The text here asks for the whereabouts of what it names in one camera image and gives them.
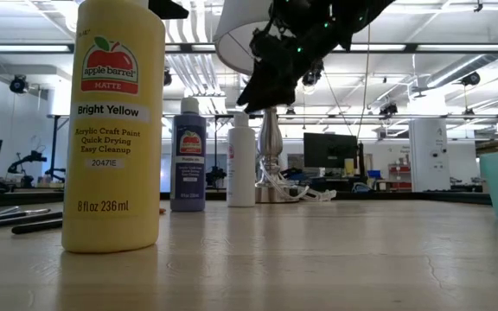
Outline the black upright post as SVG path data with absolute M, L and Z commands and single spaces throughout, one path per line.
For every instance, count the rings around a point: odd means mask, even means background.
M 53 120 L 51 160 L 46 171 L 53 181 L 65 182 L 69 140 L 69 116 L 48 115 Z

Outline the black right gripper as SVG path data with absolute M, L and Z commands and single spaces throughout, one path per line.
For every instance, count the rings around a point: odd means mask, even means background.
M 301 77 L 348 40 L 343 0 L 272 0 L 269 17 L 250 42 L 260 67 L 236 101 L 246 113 L 293 104 Z

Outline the large white paint bottle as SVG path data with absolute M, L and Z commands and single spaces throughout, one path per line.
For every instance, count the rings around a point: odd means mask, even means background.
M 227 206 L 253 207 L 256 199 L 256 138 L 245 113 L 234 115 L 227 143 Z

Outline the white round column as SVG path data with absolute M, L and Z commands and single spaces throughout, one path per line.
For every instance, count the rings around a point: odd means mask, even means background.
M 450 189 L 445 119 L 413 119 L 409 124 L 412 191 Z

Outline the black horizontal rig beam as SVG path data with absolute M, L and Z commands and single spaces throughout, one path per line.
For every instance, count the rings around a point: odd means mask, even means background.
M 167 43 L 167 54 L 215 54 L 211 43 Z M 0 43 L 0 54 L 72 54 L 74 44 Z M 498 54 L 498 44 L 442 44 L 442 43 L 355 43 L 350 53 L 355 54 Z

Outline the black background monitor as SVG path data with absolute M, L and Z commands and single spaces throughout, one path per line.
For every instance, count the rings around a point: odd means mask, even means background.
M 357 156 L 357 138 L 336 134 L 303 134 L 306 168 L 345 168 L 346 159 Z

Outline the red shelf rack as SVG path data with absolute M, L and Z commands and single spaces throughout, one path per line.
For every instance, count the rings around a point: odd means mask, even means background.
M 392 192 L 411 192 L 411 166 L 405 164 L 390 164 L 388 166 L 388 182 Z

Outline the large blue-violet paint bottle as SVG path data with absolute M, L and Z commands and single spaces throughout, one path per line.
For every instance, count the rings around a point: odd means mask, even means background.
M 173 212 L 201 212 L 206 199 L 206 120 L 196 98 L 183 98 L 181 113 L 173 117 L 170 208 Z

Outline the black equipment stand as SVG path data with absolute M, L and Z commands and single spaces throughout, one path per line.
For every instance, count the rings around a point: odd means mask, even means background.
M 219 189 L 220 187 L 217 185 L 218 180 L 226 177 L 226 173 L 218 164 L 218 120 L 220 118 L 221 115 L 214 117 L 214 165 L 206 173 L 207 186 L 211 189 Z

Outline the silver table lamp white shade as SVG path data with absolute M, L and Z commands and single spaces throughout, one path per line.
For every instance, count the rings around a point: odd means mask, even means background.
M 224 0 L 214 36 L 216 53 L 224 65 L 238 73 L 252 73 L 249 43 L 253 30 L 268 22 L 270 4 L 271 0 Z M 280 176 L 279 156 L 283 151 L 283 139 L 274 108 L 264 111 L 257 151 L 261 177 L 255 185 L 256 201 L 268 204 L 298 202 L 299 195 L 290 195 L 291 187 Z

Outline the large yellow paint bottle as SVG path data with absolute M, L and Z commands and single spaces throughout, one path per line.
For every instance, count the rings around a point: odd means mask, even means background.
M 162 147 L 163 21 L 149 0 L 79 6 L 61 242 L 108 253 L 154 244 Z

